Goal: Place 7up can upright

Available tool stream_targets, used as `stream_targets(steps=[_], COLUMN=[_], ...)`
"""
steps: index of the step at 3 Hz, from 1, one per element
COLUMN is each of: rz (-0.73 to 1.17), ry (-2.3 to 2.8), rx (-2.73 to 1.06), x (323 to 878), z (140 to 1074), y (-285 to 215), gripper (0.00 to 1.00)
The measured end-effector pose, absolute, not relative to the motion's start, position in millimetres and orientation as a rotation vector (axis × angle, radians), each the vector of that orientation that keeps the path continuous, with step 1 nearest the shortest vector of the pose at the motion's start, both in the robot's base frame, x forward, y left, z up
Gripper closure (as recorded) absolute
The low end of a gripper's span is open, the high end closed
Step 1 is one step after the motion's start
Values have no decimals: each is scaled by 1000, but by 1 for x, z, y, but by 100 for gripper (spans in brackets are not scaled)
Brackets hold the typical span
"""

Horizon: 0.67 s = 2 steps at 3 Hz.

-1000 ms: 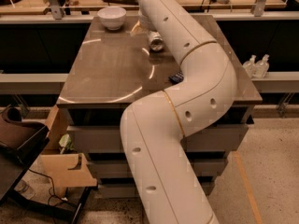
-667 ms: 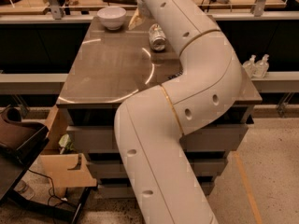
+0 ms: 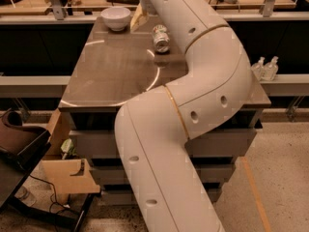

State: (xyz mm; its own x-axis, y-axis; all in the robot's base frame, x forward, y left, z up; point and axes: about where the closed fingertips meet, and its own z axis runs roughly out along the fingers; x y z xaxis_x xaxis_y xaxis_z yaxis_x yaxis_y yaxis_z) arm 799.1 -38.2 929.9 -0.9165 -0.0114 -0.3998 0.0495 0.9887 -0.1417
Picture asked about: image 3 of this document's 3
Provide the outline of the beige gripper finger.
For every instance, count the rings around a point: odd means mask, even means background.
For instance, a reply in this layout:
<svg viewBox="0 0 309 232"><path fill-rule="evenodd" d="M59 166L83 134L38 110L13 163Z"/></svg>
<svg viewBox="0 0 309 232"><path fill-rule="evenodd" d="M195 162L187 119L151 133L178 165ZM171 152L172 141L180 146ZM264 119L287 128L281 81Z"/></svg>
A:
<svg viewBox="0 0 309 232"><path fill-rule="evenodd" d="M130 31L135 32L139 27L144 25L148 19L148 12L144 10L141 5L138 5L130 22Z"/></svg>

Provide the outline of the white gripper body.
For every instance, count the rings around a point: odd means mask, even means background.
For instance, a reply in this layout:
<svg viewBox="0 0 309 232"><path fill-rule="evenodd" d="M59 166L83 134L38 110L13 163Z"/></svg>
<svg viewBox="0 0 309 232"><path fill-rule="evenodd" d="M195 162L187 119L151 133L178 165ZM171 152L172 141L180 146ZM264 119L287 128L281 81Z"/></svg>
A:
<svg viewBox="0 0 309 232"><path fill-rule="evenodd" d="M151 0L140 0L143 15L157 15L155 6Z"/></svg>

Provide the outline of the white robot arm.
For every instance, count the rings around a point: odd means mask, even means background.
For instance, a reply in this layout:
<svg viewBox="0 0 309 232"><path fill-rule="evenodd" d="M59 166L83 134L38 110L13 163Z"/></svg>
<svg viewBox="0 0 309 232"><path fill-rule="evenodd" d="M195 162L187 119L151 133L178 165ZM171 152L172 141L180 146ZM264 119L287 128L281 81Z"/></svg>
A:
<svg viewBox="0 0 309 232"><path fill-rule="evenodd" d="M149 232L225 232L184 148L233 117L253 82L233 29L204 0L141 0L185 55L187 75L127 101L117 148Z"/></svg>

